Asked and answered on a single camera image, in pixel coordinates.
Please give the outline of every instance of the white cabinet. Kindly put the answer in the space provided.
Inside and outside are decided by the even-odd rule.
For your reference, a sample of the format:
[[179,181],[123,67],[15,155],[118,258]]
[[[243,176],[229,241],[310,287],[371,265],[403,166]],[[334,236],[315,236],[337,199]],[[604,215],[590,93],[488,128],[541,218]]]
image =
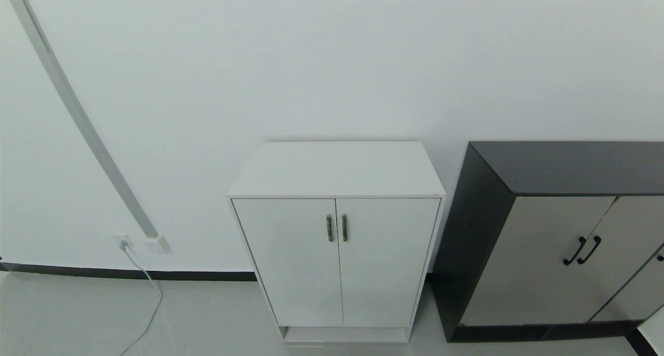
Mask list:
[[445,201],[421,143],[266,143],[228,198],[285,341],[408,341]]
[[234,199],[233,204],[279,325],[343,325],[339,247],[336,233],[332,241],[327,235],[334,199]]

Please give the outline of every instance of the cabinet side panel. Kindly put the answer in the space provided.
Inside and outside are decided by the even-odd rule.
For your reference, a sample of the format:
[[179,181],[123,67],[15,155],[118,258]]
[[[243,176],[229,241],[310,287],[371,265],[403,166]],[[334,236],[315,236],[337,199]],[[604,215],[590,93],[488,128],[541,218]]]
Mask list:
[[448,340],[463,316],[514,199],[468,145],[431,279]]

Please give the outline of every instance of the power cord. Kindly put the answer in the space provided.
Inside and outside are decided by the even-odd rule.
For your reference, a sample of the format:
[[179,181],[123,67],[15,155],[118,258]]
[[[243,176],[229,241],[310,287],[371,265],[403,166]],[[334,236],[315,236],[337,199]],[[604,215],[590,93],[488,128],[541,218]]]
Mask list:
[[143,271],[143,273],[145,273],[145,275],[147,276],[147,279],[150,280],[150,283],[152,283],[152,285],[155,286],[155,288],[156,288],[157,291],[159,292],[159,303],[157,304],[157,307],[155,308],[155,311],[152,313],[152,317],[150,318],[150,322],[147,323],[147,327],[145,328],[145,331],[141,334],[140,337],[136,338],[136,340],[133,341],[133,343],[130,344],[130,346],[128,346],[127,348],[125,348],[125,350],[120,354],[120,356],[124,356],[124,354],[127,353],[127,351],[129,351],[129,349],[130,349],[131,347],[133,347],[133,345],[137,344],[137,342],[141,340],[141,338],[143,337],[143,335],[145,335],[145,333],[147,333],[147,331],[150,330],[150,325],[152,325],[152,321],[154,321],[155,316],[157,315],[157,311],[159,310],[159,306],[161,306],[161,300],[164,299],[164,292],[161,290],[161,288],[159,288],[159,286],[156,285],[156,283],[152,280],[152,278],[151,278],[150,275],[147,273],[147,271],[145,271],[145,269],[141,268],[140,266],[138,266],[138,264],[136,264],[135,261],[133,261],[133,259],[131,258],[131,255],[129,254],[129,252],[127,252],[127,247],[129,247],[129,248],[131,249],[131,247],[129,246],[129,244],[127,243],[127,241],[123,240],[123,241],[120,243],[120,249],[121,249],[121,250],[127,255],[127,257],[131,260],[131,263],[134,264],[134,266],[135,266],[136,268],[139,268],[140,270]]

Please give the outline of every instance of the power outlet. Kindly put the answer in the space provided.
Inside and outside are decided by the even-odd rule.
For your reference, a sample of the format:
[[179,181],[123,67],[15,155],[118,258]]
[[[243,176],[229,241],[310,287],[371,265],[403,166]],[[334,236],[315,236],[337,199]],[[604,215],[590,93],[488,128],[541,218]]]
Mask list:
[[164,236],[158,236],[157,238],[147,238],[145,240],[145,246],[148,250],[152,252],[157,252],[157,254],[170,254],[171,247],[166,242]]
[[113,238],[113,242],[116,244],[116,247],[120,247],[120,243],[122,241],[125,241],[129,247],[133,247],[133,243],[131,243],[131,239],[129,238],[128,235],[111,235],[111,238]]

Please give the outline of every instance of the metal handle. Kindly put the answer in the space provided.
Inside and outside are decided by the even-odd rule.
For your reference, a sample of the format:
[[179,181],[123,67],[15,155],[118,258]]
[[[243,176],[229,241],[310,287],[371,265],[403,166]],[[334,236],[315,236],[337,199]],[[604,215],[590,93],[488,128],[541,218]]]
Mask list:
[[334,242],[334,237],[332,237],[332,215],[327,215],[327,240]]
[[341,215],[341,233],[343,235],[344,242],[348,242],[348,224],[346,222],[346,214]]
[[563,264],[569,265],[569,264],[573,263],[574,259],[576,259],[576,257],[579,255],[579,252],[581,252],[581,250],[583,250],[583,246],[586,245],[586,242],[588,242],[588,240],[586,240],[586,238],[580,236],[579,237],[579,242],[581,242],[581,245],[579,245],[579,249],[576,250],[576,252],[574,253],[574,256],[572,256],[571,259],[564,259],[562,261]]
[[590,254],[588,254],[588,256],[586,256],[585,259],[581,259],[581,257],[579,257],[579,259],[577,259],[576,262],[578,262],[579,264],[585,264],[588,261],[588,259],[590,259],[590,257],[592,256],[592,253],[595,252],[595,250],[597,250],[597,247],[600,246],[600,243],[602,243],[602,238],[600,238],[600,236],[595,236],[593,240],[595,241],[595,245],[593,246],[592,250],[590,250]]

